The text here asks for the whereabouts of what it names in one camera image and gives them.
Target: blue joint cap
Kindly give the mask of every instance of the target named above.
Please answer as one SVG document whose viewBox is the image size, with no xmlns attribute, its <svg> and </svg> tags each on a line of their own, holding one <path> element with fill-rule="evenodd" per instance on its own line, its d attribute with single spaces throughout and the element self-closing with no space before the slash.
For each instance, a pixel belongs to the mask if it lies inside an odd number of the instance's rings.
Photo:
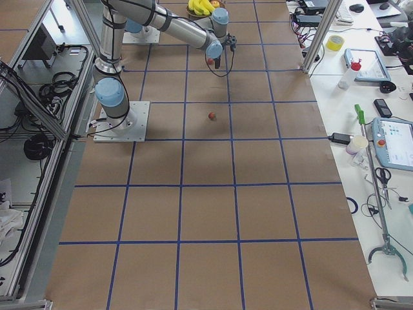
<svg viewBox="0 0 413 310">
<path fill-rule="evenodd" d="M 125 96 L 122 84 L 112 77 L 106 77 L 97 82 L 95 94 L 100 103 L 109 108 L 120 105 Z"/>
<path fill-rule="evenodd" d="M 130 32 L 131 34 L 137 34 L 142 30 L 143 26 L 141 24 L 136 23 L 131 19 L 126 20 L 126 27 L 125 30 Z"/>
<path fill-rule="evenodd" d="M 212 19 L 220 25 L 227 25 L 230 21 L 228 11 L 224 8 L 216 8 L 212 12 Z"/>
<path fill-rule="evenodd" d="M 218 58 L 222 54 L 222 45 L 218 40 L 215 40 L 206 48 L 206 56 L 212 59 Z"/>
</svg>

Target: white table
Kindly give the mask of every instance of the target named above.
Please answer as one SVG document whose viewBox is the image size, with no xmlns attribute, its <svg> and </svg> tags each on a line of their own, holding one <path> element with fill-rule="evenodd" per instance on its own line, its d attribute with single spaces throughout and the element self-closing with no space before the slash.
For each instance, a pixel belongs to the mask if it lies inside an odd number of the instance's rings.
<svg viewBox="0 0 413 310">
<path fill-rule="evenodd" d="M 365 9 L 362 13 L 351 12 L 354 17 L 354 24 L 351 28 L 373 28 L 381 30 L 377 19 L 374 17 L 369 6 L 364 0 L 346 0 L 347 6 L 354 3 L 363 3 Z M 349 27 L 332 25 L 331 30 L 344 30 Z M 329 32 L 325 42 L 332 34 Z M 337 83 L 346 71 L 343 57 L 345 48 L 367 48 L 379 50 L 374 36 L 379 33 L 368 30 L 349 30 L 338 35 L 345 39 L 343 47 L 333 52 L 325 49 L 325 56 L 322 62 L 315 69 L 311 84 L 313 86 L 321 116 L 327 134 L 340 132 L 345 134 L 361 134 L 361 129 L 356 119 L 354 105 L 358 103 L 365 111 L 366 122 L 378 117 L 373 101 L 377 98 L 386 100 L 394 116 L 413 120 L 413 101 L 408 95 L 413 92 L 413 76 L 408 76 L 404 68 L 389 70 L 392 81 L 398 89 L 391 94 L 382 94 L 378 85 L 365 86 L 360 83 L 351 86 L 348 90 L 341 90 Z M 386 66 L 400 65 L 397 57 L 382 56 Z M 343 188 L 347 196 L 355 199 L 359 205 L 366 202 L 367 196 L 374 192 L 373 186 L 365 180 L 365 175 L 370 174 L 369 170 L 352 165 L 351 156 L 345 152 L 342 145 L 331 144 L 334 159 L 337 164 Z M 390 191 L 392 210 L 385 207 L 385 215 L 389 233 L 401 242 L 405 247 L 413 251 L 413 215 L 410 214 L 408 206 L 413 203 L 413 172 L 391 169 L 392 179 L 389 187 L 404 197 L 409 197 L 410 203 L 398 202 L 398 196 Z M 381 230 L 371 218 L 363 216 L 360 210 L 353 215 L 354 224 L 359 236 L 366 261 L 370 251 L 383 245 Z M 402 249 L 394 240 L 392 244 L 404 257 L 407 263 L 410 282 L 403 279 L 401 273 L 401 262 L 396 256 L 385 255 L 382 252 L 374 254 L 372 263 L 368 265 L 368 270 L 372 278 L 374 289 L 378 296 L 413 296 L 413 256 Z"/>
</svg>

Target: yellow tape roll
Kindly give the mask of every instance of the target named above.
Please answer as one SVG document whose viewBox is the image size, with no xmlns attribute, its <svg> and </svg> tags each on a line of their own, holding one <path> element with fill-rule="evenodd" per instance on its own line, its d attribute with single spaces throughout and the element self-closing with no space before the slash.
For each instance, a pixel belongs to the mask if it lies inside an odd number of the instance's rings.
<svg viewBox="0 0 413 310">
<path fill-rule="evenodd" d="M 327 43 L 326 43 L 326 47 L 329 50 L 339 50 L 344 44 L 344 39 L 340 36 L 330 36 Z"/>
</svg>

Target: computer mouse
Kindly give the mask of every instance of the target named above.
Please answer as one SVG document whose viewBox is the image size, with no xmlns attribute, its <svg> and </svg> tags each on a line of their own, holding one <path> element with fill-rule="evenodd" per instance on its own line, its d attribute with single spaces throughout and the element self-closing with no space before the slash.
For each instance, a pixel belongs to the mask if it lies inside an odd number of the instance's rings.
<svg viewBox="0 0 413 310">
<path fill-rule="evenodd" d="M 362 11 L 364 11 L 364 5 L 357 3 L 356 5 L 350 5 L 349 9 L 355 13 L 362 13 Z"/>
<path fill-rule="evenodd" d="M 384 2 L 379 6 L 380 10 L 386 10 L 389 7 L 389 3 L 388 2 Z"/>
</svg>

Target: remote control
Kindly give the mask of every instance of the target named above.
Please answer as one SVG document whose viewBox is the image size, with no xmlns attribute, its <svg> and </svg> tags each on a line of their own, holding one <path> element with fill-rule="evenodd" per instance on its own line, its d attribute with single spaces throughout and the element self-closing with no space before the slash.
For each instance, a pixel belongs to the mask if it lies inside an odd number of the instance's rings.
<svg viewBox="0 0 413 310">
<path fill-rule="evenodd" d="M 374 105 L 376 106 L 377 111 L 379 112 L 382 118 L 391 118 L 392 111 L 387 106 L 387 103 L 384 99 L 376 99 L 374 100 Z"/>
</svg>

